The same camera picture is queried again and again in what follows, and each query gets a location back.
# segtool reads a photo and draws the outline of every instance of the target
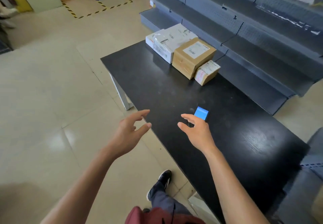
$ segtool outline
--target left hand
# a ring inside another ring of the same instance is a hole
[[[141,110],[119,122],[116,133],[107,145],[116,158],[134,149],[140,138],[151,128],[151,123],[144,124],[138,130],[135,130],[136,127],[134,126],[136,121],[142,120],[149,112],[149,109]]]

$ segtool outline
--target hand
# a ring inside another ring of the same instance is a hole
[[[119,122],[119,127],[107,147],[116,158],[130,152],[138,144],[140,138],[151,128],[151,123],[146,123],[138,130],[134,123],[142,120],[150,112],[149,109],[138,111]]]
[[[182,114],[181,116],[184,119],[187,119],[188,122],[194,124],[193,128],[188,127],[182,122],[177,124],[178,127],[187,134],[188,139],[193,146],[204,154],[210,149],[216,148],[208,123],[192,114]]]

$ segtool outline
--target phone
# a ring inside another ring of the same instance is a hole
[[[206,121],[207,116],[209,115],[209,112],[207,110],[205,110],[204,108],[201,108],[198,106],[197,109],[195,110],[194,115],[196,117],[199,117],[200,119],[203,119],[204,121]],[[191,128],[194,127],[194,124],[191,122],[188,122],[188,121],[187,121],[187,125],[188,125],[188,127],[191,127]]]

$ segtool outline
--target finger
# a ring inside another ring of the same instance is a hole
[[[135,113],[131,114],[128,117],[128,119],[131,122],[135,123],[136,121],[142,120],[143,117],[146,117],[149,112],[150,112],[149,109],[141,110],[141,111],[138,111],[138,112],[135,112]]]
[[[182,114],[182,118],[187,119],[188,122],[196,124],[198,117],[194,116],[193,114]]]
[[[189,128],[186,124],[184,124],[182,122],[178,122],[177,125],[186,134],[188,134],[190,132],[190,130],[191,130],[191,128]]]
[[[149,129],[151,128],[151,123],[146,123],[142,127],[140,127],[138,130],[136,130],[136,135],[141,138]]]

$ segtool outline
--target black sneaker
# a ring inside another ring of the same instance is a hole
[[[161,182],[164,186],[164,190],[166,190],[167,186],[171,183],[172,181],[172,172],[170,170],[165,170],[163,173],[161,173],[161,175],[158,178],[158,181]],[[150,189],[146,195],[147,201],[150,201]]]

